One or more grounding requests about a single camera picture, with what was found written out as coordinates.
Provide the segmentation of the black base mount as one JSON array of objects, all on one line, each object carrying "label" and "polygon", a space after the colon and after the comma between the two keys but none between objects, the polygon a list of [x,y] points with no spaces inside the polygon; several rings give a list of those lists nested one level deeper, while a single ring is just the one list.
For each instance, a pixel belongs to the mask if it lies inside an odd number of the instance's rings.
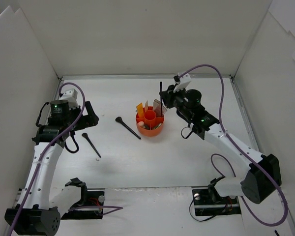
[{"label": "black base mount", "polygon": [[207,187],[192,189],[192,201],[189,205],[190,216],[198,222],[206,222],[217,216],[241,215],[241,208],[237,197],[221,197],[215,190],[219,177],[213,179]]},{"label": "black base mount", "polygon": [[[103,206],[105,201],[104,190],[92,190],[88,189],[85,182],[82,182],[77,177],[72,178],[65,186],[76,186],[81,189],[81,199],[73,204],[70,209],[77,207],[94,207]],[[93,209],[79,209],[69,211],[64,214],[61,218],[62,220],[93,220],[102,219],[103,209],[93,208]]]}]

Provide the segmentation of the orange sunscreen tube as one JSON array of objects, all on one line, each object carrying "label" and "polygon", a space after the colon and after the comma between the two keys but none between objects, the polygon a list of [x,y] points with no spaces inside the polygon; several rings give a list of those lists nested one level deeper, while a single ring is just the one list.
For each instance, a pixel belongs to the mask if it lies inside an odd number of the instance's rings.
[{"label": "orange sunscreen tube", "polygon": [[136,109],[137,109],[137,115],[139,118],[143,118],[144,117],[144,113],[145,113],[145,110],[143,108],[143,104],[140,103],[139,105],[136,106]]}]

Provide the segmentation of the brown eyeshadow palette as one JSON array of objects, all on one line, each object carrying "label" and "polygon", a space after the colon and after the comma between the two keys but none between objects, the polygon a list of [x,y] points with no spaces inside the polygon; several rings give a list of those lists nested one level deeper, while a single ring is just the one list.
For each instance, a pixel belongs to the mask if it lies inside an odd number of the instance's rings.
[{"label": "brown eyeshadow palette", "polygon": [[156,113],[157,117],[164,116],[167,112],[167,109],[158,100],[154,101],[152,110]]}]

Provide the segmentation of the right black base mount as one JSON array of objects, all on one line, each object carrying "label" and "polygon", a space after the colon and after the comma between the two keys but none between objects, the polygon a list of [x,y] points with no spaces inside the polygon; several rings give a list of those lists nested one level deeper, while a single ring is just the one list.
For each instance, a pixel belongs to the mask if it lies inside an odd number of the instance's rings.
[{"label": "right black base mount", "polygon": [[241,215],[241,208],[237,197],[221,197],[215,190],[219,177],[213,179],[207,187],[192,189],[192,201],[189,205],[190,216],[198,222],[206,222],[217,216]]}]

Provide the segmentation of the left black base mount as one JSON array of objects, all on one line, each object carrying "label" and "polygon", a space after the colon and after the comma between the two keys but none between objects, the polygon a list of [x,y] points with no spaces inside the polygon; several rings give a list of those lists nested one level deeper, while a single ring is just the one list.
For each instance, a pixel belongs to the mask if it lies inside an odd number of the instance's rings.
[{"label": "left black base mount", "polygon": [[[103,206],[105,201],[104,190],[92,190],[88,189],[85,182],[82,182],[77,177],[72,178],[65,186],[76,186],[81,189],[81,199],[73,204],[70,209],[77,207],[94,207]],[[102,219],[103,209],[93,208],[93,209],[79,209],[69,211],[64,214],[61,218],[62,220],[93,220]]]}]

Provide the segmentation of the small black makeup brush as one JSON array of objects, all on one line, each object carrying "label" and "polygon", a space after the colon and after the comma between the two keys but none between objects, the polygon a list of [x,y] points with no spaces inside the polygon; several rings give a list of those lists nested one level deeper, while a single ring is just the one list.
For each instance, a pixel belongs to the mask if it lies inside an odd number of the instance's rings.
[{"label": "small black makeup brush", "polygon": [[84,137],[84,138],[87,140],[87,142],[90,144],[90,146],[91,146],[92,149],[95,151],[95,153],[97,154],[97,156],[98,156],[99,158],[101,158],[100,153],[98,152],[98,150],[96,149],[96,147],[94,146],[94,144],[92,143],[92,141],[90,140],[88,134],[87,134],[87,133],[82,133],[82,137]]}]

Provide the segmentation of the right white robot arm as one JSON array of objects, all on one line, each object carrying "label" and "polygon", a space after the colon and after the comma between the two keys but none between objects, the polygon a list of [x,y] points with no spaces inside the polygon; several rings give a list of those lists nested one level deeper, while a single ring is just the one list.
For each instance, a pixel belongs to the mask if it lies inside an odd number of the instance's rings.
[{"label": "right white robot arm", "polygon": [[223,130],[220,120],[201,104],[202,94],[198,90],[175,91],[175,85],[170,85],[159,94],[166,108],[176,108],[177,115],[188,123],[192,133],[220,149],[245,172],[243,178],[219,180],[209,188],[207,195],[212,202],[218,203],[233,195],[245,196],[251,202],[260,204],[281,185],[278,158],[250,148]]}]

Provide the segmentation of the beige makeup sponge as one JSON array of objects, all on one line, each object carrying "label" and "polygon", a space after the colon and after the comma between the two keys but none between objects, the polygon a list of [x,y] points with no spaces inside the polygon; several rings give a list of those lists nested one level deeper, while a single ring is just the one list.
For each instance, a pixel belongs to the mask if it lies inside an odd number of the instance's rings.
[{"label": "beige makeup sponge", "polygon": [[140,122],[138,122],[138,125],[139,125],[140,127],[143,127],[143,126],[145,125],[145,123],[144,123],[143,121],[140,121]]}]

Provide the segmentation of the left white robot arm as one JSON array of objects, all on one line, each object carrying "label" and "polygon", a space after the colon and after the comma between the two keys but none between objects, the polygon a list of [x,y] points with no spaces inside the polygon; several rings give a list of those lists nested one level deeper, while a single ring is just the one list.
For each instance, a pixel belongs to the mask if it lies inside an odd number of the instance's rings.
[{"label": "left white robot arm", "polygon": [[20,236],[54,236],[61,218],[73,206],[84,206],[89,199],[86,183],[77,177],[53,199],[50,190],[66,139],[76,131],[96,126],[99,118],[89,101],[79,106],[76,99],[65,98],[50,102],[50,107],[47,124],[39,124],[33,138],[34,156],[27,183],[16,206],[5,212],[9,236],[13,232]]}]

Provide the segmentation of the orange round organizer container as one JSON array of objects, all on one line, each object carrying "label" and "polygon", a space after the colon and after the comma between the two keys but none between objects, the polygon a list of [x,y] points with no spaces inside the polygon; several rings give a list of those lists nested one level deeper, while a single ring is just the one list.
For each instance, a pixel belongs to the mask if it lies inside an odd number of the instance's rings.
[{"label": "orange round organizer container", "polygon": [[[148,111],[144,113],[143,118],[139,118],[136,114],[135,120],[138,131],[146,137],[155,137],[159,135],[162,132],[165,123],[165,117],[157,117],[151,106],[148,107]],[[143,121],[145,124],[149,125],[150,130],[144,129],[144,127],[140,127],[138,125],[138,122],[140,121]],[[162,125],[159,128],[154,129],[154,127],[161,121],[163,121]]]}]

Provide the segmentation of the large black makeup brush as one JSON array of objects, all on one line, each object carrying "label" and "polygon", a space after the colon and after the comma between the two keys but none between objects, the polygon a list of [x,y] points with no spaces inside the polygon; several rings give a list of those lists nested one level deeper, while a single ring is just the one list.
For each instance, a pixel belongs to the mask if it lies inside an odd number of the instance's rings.
[{"label": "large black makeup brush", "polygon": [[117,123],[120,123],[123,127],[125,127],[130,133],[132,133],[136,138],[138,138],[139,140],[141,139],[141,137],[134,131],[132,130],[123,120],[121,117],[116,117],[115,121]]}]

